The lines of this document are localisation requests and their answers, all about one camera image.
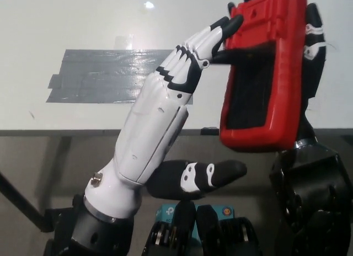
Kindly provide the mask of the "black right hand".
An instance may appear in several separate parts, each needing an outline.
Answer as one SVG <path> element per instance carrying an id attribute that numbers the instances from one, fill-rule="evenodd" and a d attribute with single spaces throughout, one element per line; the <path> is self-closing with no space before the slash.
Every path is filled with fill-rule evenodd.
<path id="1" fill-rule="evenodd" d="M 306 37 L 301 66 L 301 101 L 296 101 L 292 109 L 285 109 L 287 118 L 273 117 L 270 114 L 269 99 L 274 85 L 275 52 L 274 44 L 266 44 L 252 49 L 244 49 L 240 62 L 232 71 L 235 87 L 241 88 L 242 109 L 237 116 L 227 117 L 227 127 L 243 131 L 245 147 L 268 151 L 288 149 L 294 144 L 297 148 L 315 144 L 314 130 L 306 118 L 308 101 L 317 92 L 326 56 L 326 45 L 322 20 L 316 4 L 306 8 Z"/>

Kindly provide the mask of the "white and black left hand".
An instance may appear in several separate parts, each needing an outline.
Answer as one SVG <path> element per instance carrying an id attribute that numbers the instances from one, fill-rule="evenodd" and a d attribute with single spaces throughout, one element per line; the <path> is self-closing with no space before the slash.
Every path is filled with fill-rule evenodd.
<path id="1" fill-rule="evenodd" d="M 243 17 L 223 17 L 177 45 L 150 73 L 127 115 L 113 158 L 84 192 L 85 208 L 102 221 L 135 216 L 141 188 L 164 160 L 187 118 L 187 103 L 221 44 Z"/>

